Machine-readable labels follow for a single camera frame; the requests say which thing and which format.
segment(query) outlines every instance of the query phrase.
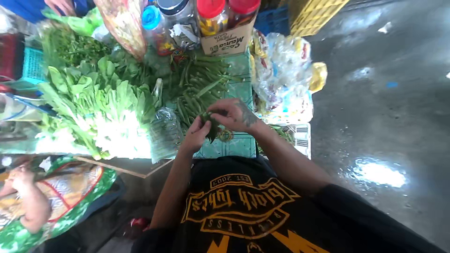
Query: tattoo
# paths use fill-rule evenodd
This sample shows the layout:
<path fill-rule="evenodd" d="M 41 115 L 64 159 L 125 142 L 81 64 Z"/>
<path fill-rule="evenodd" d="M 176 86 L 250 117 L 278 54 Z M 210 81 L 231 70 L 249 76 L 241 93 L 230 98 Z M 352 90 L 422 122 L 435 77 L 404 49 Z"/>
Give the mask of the tattoo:
<path fill-rule="evenodd" d="M 244 123 L 247 127 L 250 127 L 256 122 L 258 117 L 256 117 L 256 115 L 248 109 L 248 106 L 244 102 L 239 100 L 239 102 L 234 104 L 237 105 L 242 111 L 242 123 Z"/>

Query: plastic jar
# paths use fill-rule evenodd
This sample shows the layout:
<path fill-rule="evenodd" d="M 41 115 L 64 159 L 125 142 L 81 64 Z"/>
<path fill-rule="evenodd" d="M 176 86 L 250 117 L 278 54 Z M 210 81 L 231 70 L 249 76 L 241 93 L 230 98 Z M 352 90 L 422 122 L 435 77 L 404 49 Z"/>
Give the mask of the plastic jar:
<path fill-rule="evenodd" d="M 145 7 L 142 13 L 142 27 L 145 40 L 156 49 L 158 55 L 171 53 L 174 46 L 165 27 L 164 17 L 156 6 Z"/>
<path fill-rule="evenodd" d="M 225 0 L 197 0 L 197 19 L 202 36 L 211 36 L 227 29 Z"/>
<path fill-rule="evenodd" d="M 192 1 L 157 0 L 159 10 L 170 31 L 170 36 L 177 46 L 188 49 L 193 49 L 199 42 Z"/>
<path fill-rule="evenodd" d="M 261 0 L 229 0 L 228 28 L 250 23 L 260 4 Z"/>

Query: wet concrete floor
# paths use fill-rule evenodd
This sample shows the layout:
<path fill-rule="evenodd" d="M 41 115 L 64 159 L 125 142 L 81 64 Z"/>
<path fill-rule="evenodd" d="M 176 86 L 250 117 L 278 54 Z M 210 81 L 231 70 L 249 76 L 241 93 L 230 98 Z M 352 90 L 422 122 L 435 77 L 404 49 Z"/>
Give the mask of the wet concrete floor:
<path fill-rule="evenodd" d="M 312 159 L 449 252 L 450 2 L 339 12 L 306 39 L 328 66 Z"/>

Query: vegetable stall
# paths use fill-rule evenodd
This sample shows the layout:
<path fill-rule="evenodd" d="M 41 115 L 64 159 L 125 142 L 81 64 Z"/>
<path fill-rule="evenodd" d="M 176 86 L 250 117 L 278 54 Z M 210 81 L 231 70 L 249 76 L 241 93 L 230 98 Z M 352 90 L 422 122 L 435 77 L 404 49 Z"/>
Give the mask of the vegetable stall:
<path fill-rule="evenodd" d="M 309 121 L 309 110 L 312 117 L 308 101 L 324 85 L 326 66 L 311 62 L 304 39 L 266 37 L 253 29 L 259 0 L 246 3 L 245 13 L 234 7 L 239 0 L 95 3 L 83 18 L 45 10 L 49 20 L 39 25 L 45 80 L 26 89 L 29 99 L 40 102 L 28 105 L 39 111 L 30 122 L 39 133 L 7 142 L 3 153 L 155 163 L 174 157 L 194 119 L 209 120 L 207 108 L 221 98 L 240 98 L 274 125 Z M 9 105 L 20 107 L 24 90 L 17 81 L 9 86 Z M 0 115 L 5 119 L 5 112 Z M 257 155 L 252 136 L 212 122 L 195 158 Z M 295 142 L 292 133 L 274 128 Z"/>

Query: green tiled table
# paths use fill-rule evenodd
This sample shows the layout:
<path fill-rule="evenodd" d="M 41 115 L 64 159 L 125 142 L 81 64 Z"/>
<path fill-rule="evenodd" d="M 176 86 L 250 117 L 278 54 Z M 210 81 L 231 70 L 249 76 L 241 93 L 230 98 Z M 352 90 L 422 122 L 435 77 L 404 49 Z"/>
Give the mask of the green tiled table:
<path fill-rule="evenodd" d="M 240 98 L 253 111 L 252 85 L 250 84 L 250 66 L 248 54 L 240 54 L 225 58 L 225 61 L 231 65 L 230 73 L 234 76 L 244 78 L 243 82 L 229 81 L 228 92 L 224 98 Z M 248 133 L 234 132 L 234 137 L 228 142 L 215 139 L 210 144 L 209 140 L 201 149 L 194 154 L 194 158 L 217 158 L 227 155 L 238 155 L 243 157 L 256 157 L 255 139 Z"/>

